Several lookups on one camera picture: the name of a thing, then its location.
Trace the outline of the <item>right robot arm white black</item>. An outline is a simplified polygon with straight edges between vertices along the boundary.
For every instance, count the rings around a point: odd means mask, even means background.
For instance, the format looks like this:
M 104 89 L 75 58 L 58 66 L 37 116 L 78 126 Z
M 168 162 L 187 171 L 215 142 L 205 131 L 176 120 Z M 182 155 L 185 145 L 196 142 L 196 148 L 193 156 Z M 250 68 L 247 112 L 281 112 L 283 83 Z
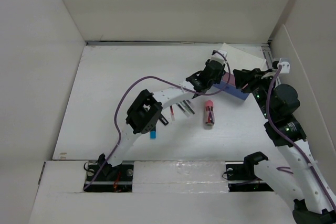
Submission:
M 267 71 L 233 71 L 236 87 L 253 95 L 267 119 L 266 133 L 288 163 L 290 176 L 262 152 L 244 158 L 243 173 L 247 178 L 263 180 L 279 195 L 296 223 L 335 223 L 335 194 L 321 174 L 307 136 L 293 115 L 300 107 L 298 94 L 288 84 L 275 84 L 280 74 L 288 73 L 287 63 L 278 63 Z

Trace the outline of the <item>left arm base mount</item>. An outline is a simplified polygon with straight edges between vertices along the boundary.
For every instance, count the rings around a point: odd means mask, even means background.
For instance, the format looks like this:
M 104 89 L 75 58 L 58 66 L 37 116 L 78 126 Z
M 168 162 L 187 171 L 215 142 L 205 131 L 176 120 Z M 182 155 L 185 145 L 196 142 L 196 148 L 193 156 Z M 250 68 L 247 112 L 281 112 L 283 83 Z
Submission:
M 134 162 L 126 162 L 114 167 L 108 175 L 101 171 L 93 180 L 99 166 L 97 162 L 85 162 L 86 171 L 83 190 L 87 193 L 131 193 L 133 186 Z

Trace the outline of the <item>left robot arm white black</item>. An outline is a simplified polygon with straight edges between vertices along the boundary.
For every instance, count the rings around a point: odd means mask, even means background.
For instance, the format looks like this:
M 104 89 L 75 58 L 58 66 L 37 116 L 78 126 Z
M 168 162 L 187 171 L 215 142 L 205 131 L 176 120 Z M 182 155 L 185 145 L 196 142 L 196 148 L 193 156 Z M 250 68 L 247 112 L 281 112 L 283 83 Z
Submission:
M 146 79 L 154 79 L 170 85 L 162 91 L 150 92 L 142 90 L 127 110 L 127 117 L 123 129 L 115 126 L 118 132 L 118 140 L 110 154 L 101 154 L 98 158 L 99 174 L 105 180 L 112 180 L 117 175 L 117 167 L 124 160 L 126 152 L 142 134 L 150 132 L 157 124 L 159 117 L 166 108 L 185 100 L 207 95 L 207 91 L 214 84 L 219 84 L 225 73 L 225 67 L 229 67 L 226 59 L 211 58 L 205 62 L 205 68 L 187 77 L 180 84 L 173 84 L 155 76 L 147 76 L 136 81 L 127 89 L 119 102 L 118 112 L 122 102 L 131 89 L 139 82 Z

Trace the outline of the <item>marker tube with pink cap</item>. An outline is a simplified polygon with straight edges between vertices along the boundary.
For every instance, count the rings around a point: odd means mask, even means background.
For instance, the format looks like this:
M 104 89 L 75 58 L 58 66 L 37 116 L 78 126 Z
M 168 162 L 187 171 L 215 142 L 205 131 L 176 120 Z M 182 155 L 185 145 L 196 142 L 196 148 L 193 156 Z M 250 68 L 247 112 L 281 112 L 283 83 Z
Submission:
M 215 124 L 214 103 L 207 100 L 204 104 L 204 126 L 206 129 L 211 129 Z

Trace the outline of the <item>white drawer organizer box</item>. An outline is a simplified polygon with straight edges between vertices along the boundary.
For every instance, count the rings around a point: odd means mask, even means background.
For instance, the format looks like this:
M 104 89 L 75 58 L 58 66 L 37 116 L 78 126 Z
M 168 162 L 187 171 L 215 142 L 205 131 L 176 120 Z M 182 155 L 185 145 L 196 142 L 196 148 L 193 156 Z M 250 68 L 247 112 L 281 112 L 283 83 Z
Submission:
M 228 73 L 228 69 L 225 67 L 225 74 L 223 75 L 221 82 L 219 84 L 214 84 L 213 87 L 245 101 L 249 94 L 243 93 L 236 88 L 233 70 L 253 70 L 255 68 L 266 70 L 266 60 L 264 57 L 259 58 L 253 54 L 237 49 L 226 43 L 223 43 L 221 48 L 217 49 L 216 51 L 223 54 L 228 60 L 231 74 Z

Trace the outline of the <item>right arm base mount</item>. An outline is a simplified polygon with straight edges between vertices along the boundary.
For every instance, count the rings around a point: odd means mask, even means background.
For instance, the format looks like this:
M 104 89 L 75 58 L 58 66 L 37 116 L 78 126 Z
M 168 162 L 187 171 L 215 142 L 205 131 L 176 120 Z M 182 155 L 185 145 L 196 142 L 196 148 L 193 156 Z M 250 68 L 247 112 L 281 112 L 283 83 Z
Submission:
M 228 181 L 229 192 L 273 191 L 254 172 L 255 166 L 264 160 L 268 161 L 265 154 L 255 152 L 245 156 L 243 161 L 225 162 L 226 171 L 222 178 Z

